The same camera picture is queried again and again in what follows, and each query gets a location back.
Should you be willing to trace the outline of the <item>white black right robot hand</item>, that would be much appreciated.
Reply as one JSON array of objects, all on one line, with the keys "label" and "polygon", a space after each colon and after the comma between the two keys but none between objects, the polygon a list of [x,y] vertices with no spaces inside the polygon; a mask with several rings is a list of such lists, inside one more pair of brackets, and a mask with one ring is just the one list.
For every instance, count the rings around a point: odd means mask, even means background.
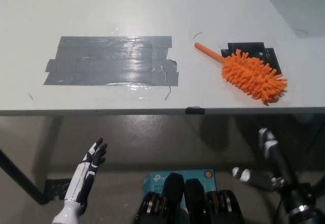
[{"label": "white black right robot hand", "polygon": [[232,169],[233,177],[247,185],[278,192],[289,216],[313,212],[315,204],[303,191],[294,170],[280,148],[279,141],[268,128],[263,127],[259,130],[258,145],[264,158],[272,166],[273,177],[268,178],[263,174],[239,167]]}]

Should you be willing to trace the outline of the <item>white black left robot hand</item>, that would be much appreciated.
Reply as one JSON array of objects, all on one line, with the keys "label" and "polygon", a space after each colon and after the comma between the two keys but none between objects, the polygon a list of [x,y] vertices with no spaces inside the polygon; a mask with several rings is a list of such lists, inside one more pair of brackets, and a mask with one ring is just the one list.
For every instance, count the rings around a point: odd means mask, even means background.
[{"label": "white black left robot hand", "polygon": [[62,210],[52,223],[79,223],[85,213],[87,200],[99,166],[105,161],[107,144],[99,138],[77,166],[64,197]]}]

